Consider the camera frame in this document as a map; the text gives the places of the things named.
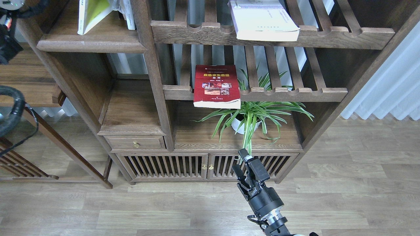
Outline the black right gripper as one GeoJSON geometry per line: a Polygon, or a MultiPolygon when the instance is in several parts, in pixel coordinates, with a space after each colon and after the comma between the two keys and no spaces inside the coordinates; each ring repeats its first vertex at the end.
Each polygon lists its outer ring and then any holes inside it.
{"type": "Polygon", "coordinates": [[[254,213],[247,219],[260,226],[283,226],[287,222],[280,213],[284,203],[274,188],[266,187],[264,181],[270,179],[270,175],[261,160],[252,157],[246,149],[239,150],[238,154],[245,163],[248,176],[243,174],[240,165],[234,165],[232,169],[237,176],[237,186],[254,213]]]}

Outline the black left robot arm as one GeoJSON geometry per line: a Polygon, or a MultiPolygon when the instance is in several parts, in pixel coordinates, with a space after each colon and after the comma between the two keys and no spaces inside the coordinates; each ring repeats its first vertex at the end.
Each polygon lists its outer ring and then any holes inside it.
{"type": "MultiPolygon", "coordinates": [[[[0,61],[2,65],[7,65],[19,52],[23,50],[23,47],[15,39],[15,29],[17,24],[17,18],[30,18],[35,15],[42,13],[49,4],[48,0],[40,0],[36,6],[29,7],[25,11],[20,11],[24,6],[24,0],[2,0],[1,5],[1,17],[5,17],[5,22],[1,23],[1,45],[0,45],[0,61]]],[[[12,151],[15,147],[23,144],[27,139],[34,136],[38,131],[38,121],[35,115],[35,111],[25,101],[24,95],[21,91],[10,86],[1,86],[1,95],[12,97],[14,100],[11,113],[6,121],[1,126],[1,137],[12,131],[17,124],[20,122],[24,109],[28,109],[36,122],[35,131],[30,135],[19,141],[18,143],[6,148],[1,151],[1,156],[5,155],[9,151],[12,151]]]]}

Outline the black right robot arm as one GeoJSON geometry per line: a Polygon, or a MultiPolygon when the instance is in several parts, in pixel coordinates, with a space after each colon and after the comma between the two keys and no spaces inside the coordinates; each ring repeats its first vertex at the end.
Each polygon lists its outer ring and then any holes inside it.
{"type": "Polygon", "coordinates": [[[248,220],[258,224],[267,236],[291,236],[285,226],[287,219],[280,213],[284,203],[275,189],[264,183],[270,176],[261,160],[252,157],[246,149],[238,153],[244,162],[246,175],[239,165],[234,165],[233,170],[237,175],[238,189],[254,213],[247,216],[248,220]]]}

